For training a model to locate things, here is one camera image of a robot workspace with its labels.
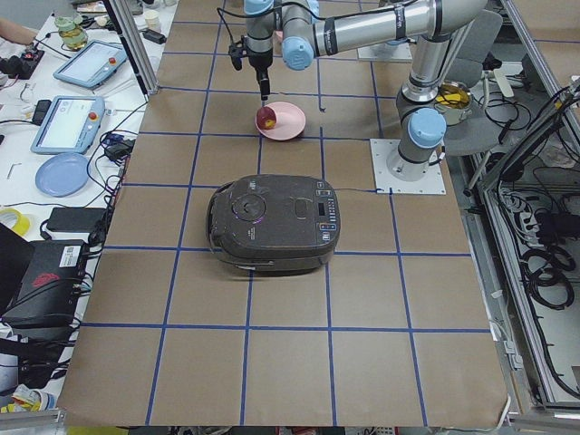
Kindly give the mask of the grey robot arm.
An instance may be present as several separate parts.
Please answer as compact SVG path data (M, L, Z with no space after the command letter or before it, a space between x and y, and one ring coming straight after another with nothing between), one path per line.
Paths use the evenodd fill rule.
M232 53L241 67L247 58L256 72L260 96L271 93L268 70L273 62L273 34L281 32L285 65L302 71L314 59L356 51L364 61L410 65L397 97L402 123L432 105L483 1L383 1L375 9L320 17L315 1L245 1L246 35Z

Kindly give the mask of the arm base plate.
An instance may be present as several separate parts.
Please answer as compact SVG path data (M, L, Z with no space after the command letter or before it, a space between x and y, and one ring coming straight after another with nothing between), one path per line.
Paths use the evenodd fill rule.
M408 43L396 45L377 43L358 48L357 54L361 61L368 62L410 63L412 61L411 49Z
M439 155L409 163L399 154L399 140L370 139L375 189L381 194L445 195Z

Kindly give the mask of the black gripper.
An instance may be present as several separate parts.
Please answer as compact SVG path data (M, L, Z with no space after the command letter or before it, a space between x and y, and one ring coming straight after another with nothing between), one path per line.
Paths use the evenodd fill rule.
M273 62L272 36L256 38L248 35L246 37L246 54L250 65L258 72L261 100L267 101L271 93L267 70Z

